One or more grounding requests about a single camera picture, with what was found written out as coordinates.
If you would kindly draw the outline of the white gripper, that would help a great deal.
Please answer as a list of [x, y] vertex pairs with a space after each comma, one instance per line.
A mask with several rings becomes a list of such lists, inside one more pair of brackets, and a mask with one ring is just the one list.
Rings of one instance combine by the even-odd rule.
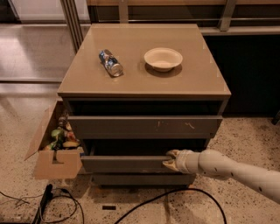
[[192, 150], [169, 150], [166, 152], [171, 160], [163, 161], [163, 165], [175, 172], [180, 171], [186, 174], [196, 174], [199, 172], [199, 152]]

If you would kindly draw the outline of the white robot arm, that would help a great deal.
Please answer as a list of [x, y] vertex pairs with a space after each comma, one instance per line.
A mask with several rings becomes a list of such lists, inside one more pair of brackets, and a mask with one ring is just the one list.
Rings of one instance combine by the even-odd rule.
[[163, 165], [175, 172], [213, 179], [234, 179], [270, 200], [280, 203], [280, 172], [236, 162], [217, 150], [170, 150]]

